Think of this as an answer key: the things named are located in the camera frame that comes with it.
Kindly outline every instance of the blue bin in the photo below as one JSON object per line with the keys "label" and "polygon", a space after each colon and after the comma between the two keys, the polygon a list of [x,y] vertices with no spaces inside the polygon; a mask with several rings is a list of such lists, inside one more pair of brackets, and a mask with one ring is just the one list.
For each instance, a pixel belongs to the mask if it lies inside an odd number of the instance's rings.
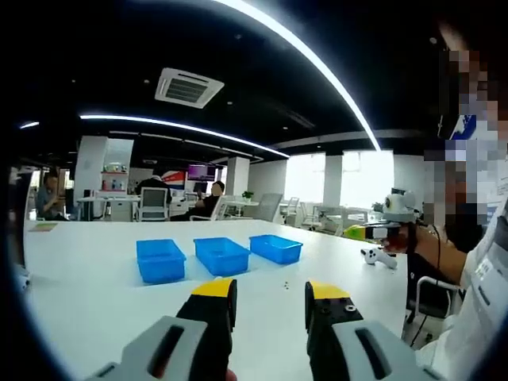
{"label": "blue bin", "polygon": [[303,246],[300,242],[271,234],[249,237],[249,240],[251,240],[251,252],[277,264],[292,264],[300,259]]}
{"label": "blue bin", "polygon": [[173,240],[137,241],[137,266],[145,283],[174,282],[185,276],[185,256]]}
{"label": "blue bin", "polygon": [[250,251],[229,238],[194,240],[196,256],[215,276],[230,276],[247,271]]}

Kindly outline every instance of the white controller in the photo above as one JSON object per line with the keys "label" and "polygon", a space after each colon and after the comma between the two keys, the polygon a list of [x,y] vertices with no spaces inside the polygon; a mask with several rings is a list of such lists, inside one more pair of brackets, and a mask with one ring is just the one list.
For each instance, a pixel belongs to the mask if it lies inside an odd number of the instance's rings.
{"label": "white controller", "polygon": [[363,251],[365,251],[366,263],[375,264],[377,261],[379,261],[386,264],[389,268],[397,268],[397,261],[395,258],[389,256],[380,248],[370,248],[368,250],[362,250],[362,252]]}

